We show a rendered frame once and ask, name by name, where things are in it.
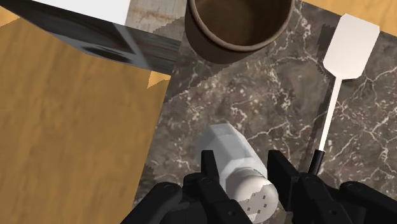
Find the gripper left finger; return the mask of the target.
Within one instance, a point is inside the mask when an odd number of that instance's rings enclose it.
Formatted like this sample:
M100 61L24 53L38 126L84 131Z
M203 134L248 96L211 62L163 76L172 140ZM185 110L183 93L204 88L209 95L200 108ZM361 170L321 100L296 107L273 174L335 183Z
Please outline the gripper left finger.
M156 184L121 224L252 224L219 183L214 153L201 152L201 171L184 177L183 186Z

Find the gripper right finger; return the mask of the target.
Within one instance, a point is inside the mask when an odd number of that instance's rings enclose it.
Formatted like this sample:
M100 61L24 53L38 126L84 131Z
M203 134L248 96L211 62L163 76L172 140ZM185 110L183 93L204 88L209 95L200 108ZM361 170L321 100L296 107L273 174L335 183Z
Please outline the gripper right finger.
M316 150L307 172L298 172L279 150L268 152L269 181L293 224L397 224L397 201L357 181L339 188L317 174L324 152Z

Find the white salt shaker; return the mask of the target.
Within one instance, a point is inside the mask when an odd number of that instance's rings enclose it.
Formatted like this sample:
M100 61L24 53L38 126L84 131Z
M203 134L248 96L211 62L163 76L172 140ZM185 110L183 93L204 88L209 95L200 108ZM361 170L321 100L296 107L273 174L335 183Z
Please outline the white salt shaker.
M197 160L203 150L213 151L220 185L253 224L262 224L275 213L277 189L268 180L267 168L237 129L229 123L208 126L195 143Z

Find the brown cup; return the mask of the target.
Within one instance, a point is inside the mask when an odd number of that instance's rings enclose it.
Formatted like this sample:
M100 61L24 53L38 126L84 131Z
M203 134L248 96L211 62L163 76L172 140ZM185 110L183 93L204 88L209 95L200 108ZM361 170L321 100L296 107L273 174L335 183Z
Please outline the brown cup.
M294 7L295 0L187 0L186 38L206 61L231 64L274 42Z

